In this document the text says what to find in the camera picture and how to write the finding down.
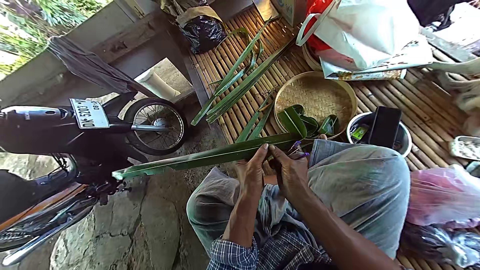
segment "motorcycle license plate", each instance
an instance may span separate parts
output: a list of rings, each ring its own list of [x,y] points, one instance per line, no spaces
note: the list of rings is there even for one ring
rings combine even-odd
[[[70,103],[81,129],[110,127],[107,115],[99,102],[71,98]]]

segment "motorcycle wheel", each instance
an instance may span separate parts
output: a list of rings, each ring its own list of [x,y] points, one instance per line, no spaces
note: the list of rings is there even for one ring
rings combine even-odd
[[[144,98],[128,108],[124,120],[133,124],[165,124],[172,131],[139,131],[127,133],[129,142],[143,153],[163,156],[177,151],[186,139],[187,120],[175,105],[162,98]]]

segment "hand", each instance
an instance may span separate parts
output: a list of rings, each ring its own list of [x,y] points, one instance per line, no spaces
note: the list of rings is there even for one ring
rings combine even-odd
[[[240,181],[240,192],[262,194],[262,163],[268,152],[268,144],[263,144],[249,161],[240,160],[236,170]]]
[[[269,147],[269,150],[275,157],[275,159],[270,162],[270,165],[277,172],[280,191],[283,192],[289,201],[294,200],[296,197],[303,196],[304,192],[310,189],[308,187],[307,177],[307,158],[293,160],[273,145]]]

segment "bamboo slat floor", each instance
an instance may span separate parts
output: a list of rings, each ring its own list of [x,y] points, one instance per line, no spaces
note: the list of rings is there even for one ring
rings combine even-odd
[[[227,31],[245,27],[250,39],[264,24],[257,10],[250,8],[226,22]],[[261,35],[265,52],[258,64],[275,52],[282,45],[296,36],[298,28],[290,27],[284,19],[271,22]],[[234,35],[215,50],[191,55],[197,73],[210,97],[218,84],[209,85],[222,79],[233,66],[247,44]],[[442,61],[453,61],[448,56],[434,49],[434,56]],[[290,78],[303,72],[311,71],[304,60],[301,48],[291,47],[247,94],[228,112],[218,119],[220,128],[229,144],[235,142],[252,115],[261,103],[274,91],[274,94]],[[238,83],[246,78],[244,75],[224,94],[216,98],[214,104],[225,97]],[[467,80],[458,75],[456,79]],[[407,126],[413,140],[411,153],[406,157],[412,171],[447,167],[451,164],[465,166],[468,161],[452,157],[448,142],[455,136],[463,135],[462,124],[467,115],[452,103],[450,94],[435,84],[430,70],[423,68],[408,69],[405,79],[391,81],[349,82],[357,99],[357,113],[375,111],[377,106],[399,108],[403,112],[402,122]],[[273,114],[270,115],[261,136],[281,133]],[[397,260],[413,270],[458,270],[459,267],[439,265],[433,261],[406,257],[398,254]]]

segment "wheel hub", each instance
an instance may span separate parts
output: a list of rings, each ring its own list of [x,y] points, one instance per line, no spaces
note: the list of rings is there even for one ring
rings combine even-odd
[[[168,127],[168,122],[164,118],[157,118],[157,119],[155,119],[155,121],[153,121],[152,125]]]

